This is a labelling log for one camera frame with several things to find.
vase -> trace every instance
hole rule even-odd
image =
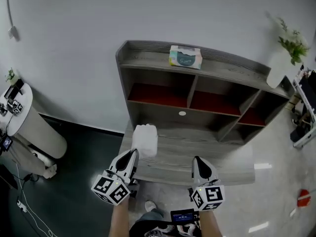
[[[293,65],[288,51],[285,48],[280,47],[273,53],[268,66],[271,70],[267,77],[267,84],[274,89],[280,84],[288,71],[292,71],[293,67],[297,67],[297,70],[299,70],[301,64],[295,63],[295,65]]]
[[[9,79],[9,82],[11,85],[15,85],[18,80],[19,80],[19,77],[17,75],[14,75],[12,79]]]

power plug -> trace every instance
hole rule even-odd
[[[17,200],[17,205],[19,208],[21,208],[24,212],[28,212],[26,206],[20,201],[20,200]]]

white package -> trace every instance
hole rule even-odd
[[[137,149],[139,158],[155,157],[158,135],[154,125],[138,125],[133,133],[132,149]]]

forearm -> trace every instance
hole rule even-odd
[[[128,197],[114,206],[109,237],[129,237]]]
[[[200,211],[199,221],[202,237],[222,237],[213,211]]]

pants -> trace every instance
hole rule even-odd
[[[143,220],[158,220],[158,221],[162,221],[163,220],[163,214],[159,210],[153,209],[153,210],[151,210],[149,212],[146,212],[136,222],[143,221]]]

